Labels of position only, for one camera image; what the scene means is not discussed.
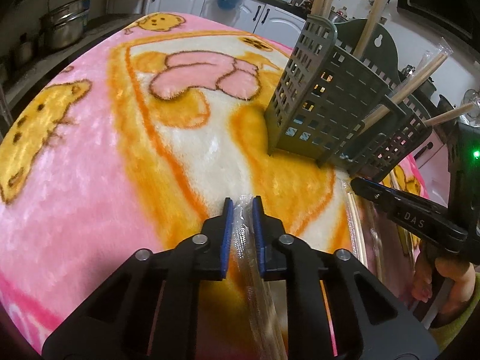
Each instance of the paw print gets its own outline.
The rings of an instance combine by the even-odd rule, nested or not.
[[[247,37],[242,37],[240,38],[240,40],[246,44],[248,44],[249,46],[252,46],[252,47],[255,47],[257,50],[261,50],[261,51],[273,51],[273,49],[261,42],[260,40],[258,39],[255,39],[255,38],[247,38]]]

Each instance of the green plastic basket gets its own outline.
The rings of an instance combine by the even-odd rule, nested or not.
[[[269,154],[282,149],[381,181],[431,134],[423,123],[429,114],[414,96],[400,105],[387,97],[400,79],[384,27],[376,26],[362,59],[351,55],[365,23],[308,16],[265,112]],[[359,135],[380,104],[391,112]]]

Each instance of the table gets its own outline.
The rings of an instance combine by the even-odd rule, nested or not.
[[[37,351],[136,250],[175,247],[227,196],[261,195],[315,249],[351,248],[347,175],[266,154],[263,112],[290,53],[157,13],[79,57],[28,105],[0,145],[0,302]],[[238,269],[200,298],[199,358],[254,359]],[[277,311],[284,323],[285,304]]]

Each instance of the metal screw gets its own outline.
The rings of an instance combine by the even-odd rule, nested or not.
[[[337,253],[335,253],[337,257],[343,261],[348,261],[350,257],[352,256],[350,252],[346,249],[339,249],[337,250]]]
[[[284,234],[278,240],[284,245],[291,245],[295,239],[290,234]]]
[[[205,234],[197,234],[197,235],[194,235],[191,240],[196,245],[203,245],[207,243],[208,237]]]
[[[148,249],[140,249],[135,253],[135,258],[139,261],[145,261],[150,258],[151,254],[152,252],[150,252]]]

